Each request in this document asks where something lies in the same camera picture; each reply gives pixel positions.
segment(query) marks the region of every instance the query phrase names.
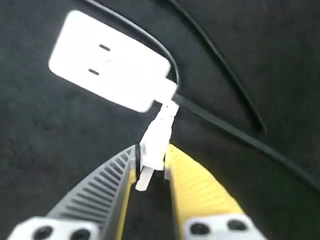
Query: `dark carpet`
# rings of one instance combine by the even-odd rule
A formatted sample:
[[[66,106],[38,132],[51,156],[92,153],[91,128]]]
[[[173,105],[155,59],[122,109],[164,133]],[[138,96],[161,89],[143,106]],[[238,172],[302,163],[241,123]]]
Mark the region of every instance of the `dark carpet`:
[[[242,78],[267,135],[251,127],[230,82],[165,0],[102,3],[169,48],[181,71],[183,96],[294,159],[320,181],[319,1],[180,0]],[[44,216],[92,170],[137,143],[157,112],[119,107],[50,72],[48,59],[71,9],[132,32],[80,1],[0,1],[2,239],[17,223]],[[172,143],[210,170],[268,239],[318,239],[319,194],[272,159],[184,109]],[[170,191],[154,177],[149,191],[131,193],[123,239],[173,238]]]

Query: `black cable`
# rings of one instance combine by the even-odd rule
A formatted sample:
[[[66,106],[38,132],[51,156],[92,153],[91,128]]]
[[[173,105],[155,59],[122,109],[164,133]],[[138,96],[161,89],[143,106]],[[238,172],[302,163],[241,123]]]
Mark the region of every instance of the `black cable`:
[[[124,16],[120,15],[119,13],[111,10],[110,8],[94,1],[94,0],[83,0],[100,10],[116,17],[117,19],[123,21],[127,25],[131,26],[135,30],[137,30],[139,33],[143,34],[145,37],[147,37],[149,40],[154,42],[166,55],[168,60],[171,62],[175,78],[177,83],[180,82],[180,74],[178,70],[178,65],[175,61],[175,59],[172,57],[169,50],[154,36],[152,36],[150,33],[148,33],[146,30],[142,29],[129,19],[125,18]],[[233,137],[239,139],[241,142],[253,147],[254,149],[260,151],[261,153],[264,153],[266,156],[271,157],[272,159],[276,160],[278,163],[280,163],[283,167],[290,170],[296,177],[298,177],[300,180],[302,180],[305,184],[313,188],[315,191],[320,193],[320,182],[315,180],[309,173],[307,173],[304,169],[299,167],[294,161],[290,160],[289,158],[283,156],[276,150],[272,149],[271,147],[265,145],[263,142],[255,139],[254,137],[246,134],[245,132],[237,129],[236,127],[232,126],[231,124],[225,122],[224,120],[218,118],[214,114],[206,111],[202,107],[196,105],[195,103],[189,101],[188,99],[184,98],[183,96],[180,96],[176,94],[173,97],[173,100],[179,104],[181,107],[184,107],[188,109],[189,111],[195,113],[199,117],[207,120],[208,122],[212,123],[214,126],[218,127],[219,129],[223,130],[224,132],[232,135]]]
[[[218,60],[220,70],[230,79],[231,83],[235,86],[236,90],[240,93],[240,96],[243,98],[247,110],[250,115],[253,117],[256,126],[260,131],[266,133],[266,125],[259,114],[256,106],[254,105],[252,99],[250,98],[248,92],[245,90],[242,81],[236,75],[235,71],[228,64],[224,56],[218,50],[217,46],[213,43],[210,37],[206,34],[204,29],[197,23],[197,21],[176,1],[176,0],[167,0],[190,24],[192,28],[197,32],[197,34],[202,38],[203,42],[207,45],[207,48],[211,51],[213,56]]]

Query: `power adapter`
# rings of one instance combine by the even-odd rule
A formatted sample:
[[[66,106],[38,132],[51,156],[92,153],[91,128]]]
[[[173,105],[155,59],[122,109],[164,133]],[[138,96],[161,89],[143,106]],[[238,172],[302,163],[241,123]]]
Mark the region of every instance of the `power adapter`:
[[[80,12],[68,13],[50,70],[90,92],[138,112],[170,101],[177,85],[170,62],[135,39]]]

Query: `cable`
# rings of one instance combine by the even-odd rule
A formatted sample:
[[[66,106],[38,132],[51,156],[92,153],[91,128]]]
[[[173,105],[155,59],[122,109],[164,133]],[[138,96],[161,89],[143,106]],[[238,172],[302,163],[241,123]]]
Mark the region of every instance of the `cable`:
[[[171,62],[176,82],[180,82],[180,74],[178,70],[178,65],[175,61],[175,59],[172,57],[169,50],[154,36],[152,36],[150,33],[148,33],[146,30],[142,29],[129,19],[125,18],[124,16],[120,15],[119,13],[111,10],[110,8],[94,1],[94,0],[83,0],[86,3],[93,5],[100,9],[101,11],[108,13],[115,18],[123,21],[127,25],[134,28],[139,33],[143,34],[145,37],[147,37],[149,40],[154,42],[166,55],[168,60]],[[289,158],[283,156],[276,150],[272,149],[271,147],[265,145],[263,142],[255,139],[254,137],[246,134],[245,132],[237,129],[236,127],[232,126],[231,124],[225,122],[224,120],[218,118],[214,114],[206,111],[202,107],[196,105],[195,103],[191,102],[190,100],[184,98],[181,95],[176,94],[173,97],[173,100],[176,101],[177,104],[179,104],[181,107],[184,107],[188,109],[189,111],[193,112],[194,114],[198,115],[199,117],[207,120],[214,126],[218,127],[219,129],[223,130],[224,132],[232,135],[233,137],[239,139],[241,142],[253,147],[254,149],[258,150],[259,152],[265,154],[268,157],[271,157],[272,159],[276,160],[278,163],[280,163],[283,167],[290,170],[296,177],[298,177],[300,180],[302,180],[306,185],[314,189],[316,192],[320,193],[320,182],[318,182],[316,179],[314,179],[309,173],[307,173],[304,169],[299,167],[294,161],[290,160]]]
[[[251,113],[253,120],[256,122],[257,127],[260,131],[266,133],[267,127],[259,114],[257,108],[255,107],[253,101],[251,100],[248,92],[245,90],[245,87],[242,84],[242,81],[236,75],[234,70],[228,64],[224,56],[217,49],[216,45],[212,42],[210,37],[206,34],[204,29],[197,23],[197,21],[176,1],[176,0],[167,0],[190,24],[192,28],[198,33],[202,38],[203,42],[206,43],[208,49],[211,51],[213,56],[218,60],[219,67],[223,73],[230,79],[232,84],[235,86],[236,90],[240,93],[245,104],[247,105],[248,111]]]

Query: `ridged surface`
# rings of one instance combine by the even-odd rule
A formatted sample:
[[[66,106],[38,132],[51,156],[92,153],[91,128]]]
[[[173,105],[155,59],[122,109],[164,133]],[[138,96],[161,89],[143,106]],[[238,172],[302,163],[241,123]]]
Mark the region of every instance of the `ridged surface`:
[[[191,217],[243,213],[225,188],[198,162],[173,145],[165,154],[179,227]]]
[[[132,149],[128,148],[98,167],[68,193],[48,216],[92,221],[102,229],[116,204],[125,171],[130,168],[131,152]]]

